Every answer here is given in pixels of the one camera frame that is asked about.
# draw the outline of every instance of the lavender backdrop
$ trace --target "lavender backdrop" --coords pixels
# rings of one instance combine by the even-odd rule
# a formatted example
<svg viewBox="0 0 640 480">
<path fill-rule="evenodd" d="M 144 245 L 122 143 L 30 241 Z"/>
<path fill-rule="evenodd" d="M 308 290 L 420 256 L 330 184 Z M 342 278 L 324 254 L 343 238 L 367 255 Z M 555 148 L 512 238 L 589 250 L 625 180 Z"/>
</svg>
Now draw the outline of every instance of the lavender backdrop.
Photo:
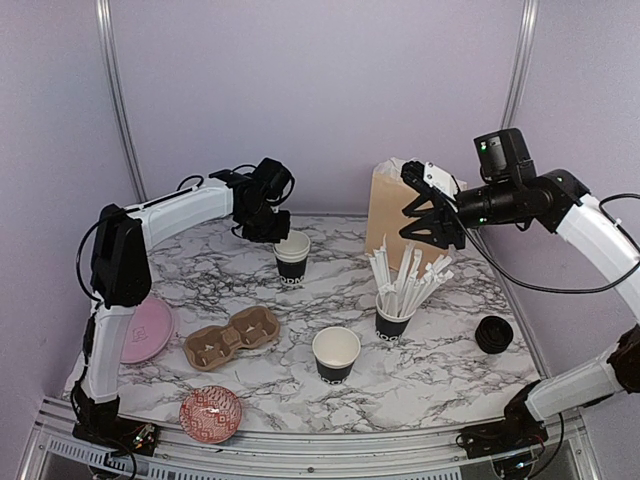
<svg viewBox="0 0 640 480">
<path fill-rule="evenodd" d="M 419 156 L 475 181 L 499 125 L 522 2 L 114 1 L 123 85 L 150 195 L 264 156 L 288 207 L 364 212 L 374 165 Z"/>
<path fill-rule="evenodd" d="M 2 2 L 0 465 L 14 478 L 43 395 L 56 395 L 89 308 L 82 234 L 133 194 L 108 101 L 92 2 Z"/>
<path fill-rule="evenodd" d="M 542 2 L 517 124 L 538 172 L 563 167 L 599 198 L 640 192 L 640 3 Z M 611 207 L 640 237 L 633 201 Z M 542 228 L 496 227 L 491 244 L 520 278 L 564 287 L 605 283 L 575 250 Z M 553 373 L 572 368 L 633 326 L 615 292 L 567 297 L 518 290 Z M 584 411 L 607 480 L 640 470 L 640 396 L 623 394 Z"/>
</svg>

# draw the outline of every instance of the straw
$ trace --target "straw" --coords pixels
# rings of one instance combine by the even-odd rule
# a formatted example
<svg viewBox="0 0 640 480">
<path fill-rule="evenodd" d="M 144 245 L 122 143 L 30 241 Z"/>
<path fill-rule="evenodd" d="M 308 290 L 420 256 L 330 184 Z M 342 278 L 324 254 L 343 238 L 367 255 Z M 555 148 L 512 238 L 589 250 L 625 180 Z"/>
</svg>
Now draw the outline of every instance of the straw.
<svg viewBox="0 0 640 480">
<path fill-rule="evenodd" d="M 450 270 L 442 273 L 451 264 L 451 257 L 440 255 L 433 264 L 426 265 L 424 275 L 418 278 L 421 261 L 422 250 L 409 242 L 402 255 L 398 276 L 392 282 L 386 234 L 382 238 L 380 249 L 374 250 L 373 255 L 369 256 L 381 298 L 381 308 L 385 314 L 393 317 L 413 315 L 440 285 L 453 277 Z"/>
</svg>

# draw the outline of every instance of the marble tabletop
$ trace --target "marble tabletop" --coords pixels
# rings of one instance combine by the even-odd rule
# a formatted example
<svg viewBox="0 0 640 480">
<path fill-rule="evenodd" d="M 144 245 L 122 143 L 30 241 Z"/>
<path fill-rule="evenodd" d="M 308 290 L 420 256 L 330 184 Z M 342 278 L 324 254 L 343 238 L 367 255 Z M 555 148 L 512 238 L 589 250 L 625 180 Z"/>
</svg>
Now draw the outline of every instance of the marble tabletop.
<svg viewBox="0 0 640 480">
<path fill-rule="evenodd" d="M 154 250 L 152 294 L 179 320 L 159 355 L 121 366 L 121 413 L 177 423 L 191 389 L 222 385 L 242 402 L 242 430 L 420 429 L 499 417 L 516 392 L 539 378 L 507 300 L 476 251 L 452 252 L 455 277 L 415 314 L 402 339 L 389 343 L 374 331 L 366 219 L 293 217 L 292 224 L 312 241 L 307 275 L 297 286 L 280 283 L 271 245 L 234 237 L 229 219 L 187 230 Z M 224 325 L 254 305 L 278 317 L 278 339 L 237 351 L 213 372 L 190 367 L 182 350 L 189 334 Z M 474 341 L 476 326 L 490 314 L 507 319 L 515 332 L 500 355 L 483 353 Z M 333 325 L 352 329 L 362 343 L 350 377 L 336 386 L 321 381 L 311 352 L 314 335 Z M 65 395 L 79 373 L 80 362 Z"/>
</svg>

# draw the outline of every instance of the paper cup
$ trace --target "paper cup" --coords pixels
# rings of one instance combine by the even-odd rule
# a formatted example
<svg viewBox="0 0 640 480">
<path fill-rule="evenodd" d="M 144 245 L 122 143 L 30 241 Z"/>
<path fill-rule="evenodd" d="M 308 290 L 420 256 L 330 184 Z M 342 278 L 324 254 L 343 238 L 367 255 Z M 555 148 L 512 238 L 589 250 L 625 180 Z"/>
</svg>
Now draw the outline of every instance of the paper cup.
<svg viewBox="0 0 640 480">
<path fill-rule="evenodd" d="M 273 246 L 282 283 L 296 285 L 304 280 L 310 249 L 309 237 L 296 230 L 291 230 L 286 240 Z"/>
<path fill-rule="evenodd" d="M 348 328 L 329 327 L 318 332 L 312 348 L 322 381 L 340 385 L 360 355 L 360 339 Z"/>
<path fill-rule="evenodd" d="M 398 340 L 409 325 L 414 312 L 404 317 L 394 317 L 382 311 L 382 298 L 376 296 L 376 335 L 382 340 L 392 342 Z"/>
</svg>

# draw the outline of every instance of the patterned bowl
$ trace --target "patterned bowl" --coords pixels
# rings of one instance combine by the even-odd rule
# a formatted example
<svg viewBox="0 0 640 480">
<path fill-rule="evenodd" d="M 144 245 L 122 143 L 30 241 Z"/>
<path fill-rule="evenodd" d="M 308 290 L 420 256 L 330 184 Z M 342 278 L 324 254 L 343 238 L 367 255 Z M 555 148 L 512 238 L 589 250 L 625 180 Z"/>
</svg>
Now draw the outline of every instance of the patterned bowl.
<svg viewBox="0 0 640 480">
<path fill-rule="evenodd" d="M 242 405 L 224 387 L 197 388 L 182 402 L 180 424 L 187 435 L 203 443 L 221 443 L 240 426 Z"/>
</svg>

